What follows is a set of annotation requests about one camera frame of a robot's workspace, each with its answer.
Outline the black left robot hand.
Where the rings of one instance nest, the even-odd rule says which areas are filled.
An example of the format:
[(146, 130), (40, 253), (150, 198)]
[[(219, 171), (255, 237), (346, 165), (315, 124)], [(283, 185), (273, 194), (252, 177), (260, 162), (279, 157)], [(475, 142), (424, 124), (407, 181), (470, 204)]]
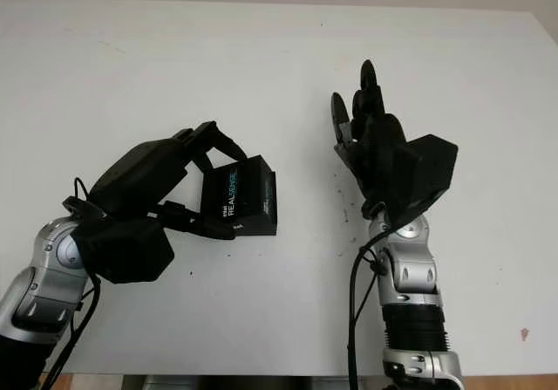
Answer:
[(232, 240), (235, 229), (163, 199), (186, 177), (193, 163), (202, 173), (213, 168), (208, 151), (217, 149), (235, 161), (247, 155), (214, 121), (185, 128), (174, 136), (150, 140), (130, 149), (92, 186), (87, 201), (120, 221), (153, 215), (162, 227), (217, 240)]

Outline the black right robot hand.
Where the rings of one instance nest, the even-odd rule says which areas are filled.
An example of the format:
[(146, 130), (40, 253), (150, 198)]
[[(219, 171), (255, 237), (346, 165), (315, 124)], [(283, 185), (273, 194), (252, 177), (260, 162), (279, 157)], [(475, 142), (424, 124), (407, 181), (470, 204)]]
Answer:
[(364, 196), (362, 215), (370, 220), (388, 207), (393, 153), (405, 143), (405, 135), (398, 118), (385, 111), (381, 87), (369, 59), (361, 66), (352, 114), (348, 114), (337, 92), (331, 95), (330, 112), (337, 142), (334, 150), (356, 178)]

